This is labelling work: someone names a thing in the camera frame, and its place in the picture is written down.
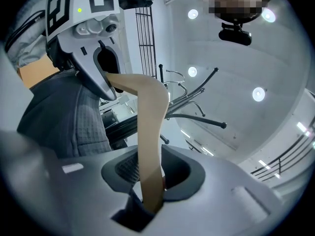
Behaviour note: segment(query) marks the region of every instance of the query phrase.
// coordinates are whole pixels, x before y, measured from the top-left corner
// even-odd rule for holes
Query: metal railing
[[[308,130],[315,131],[314,123],[315,117],[310,123]],[[270,169],[266,169],[267,166],[264,166],[251,172],[251,174],[262,182],[276,177],[276,174],[281,175],[309,155],[314,149],[314,142],[315,137],[301,135],[285,152],[267,164]]]
[[[152,8],[136,8],[136,21],[142,72],[157,79],[157,58]]]

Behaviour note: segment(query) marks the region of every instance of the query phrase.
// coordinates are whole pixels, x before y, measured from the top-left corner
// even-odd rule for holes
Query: gray cloth
[[[53,149],[58,158],[111,150],[99,112],[99,97],[81,84],[74,70],[53,75],[31,91],[34,98],[18,132]]]

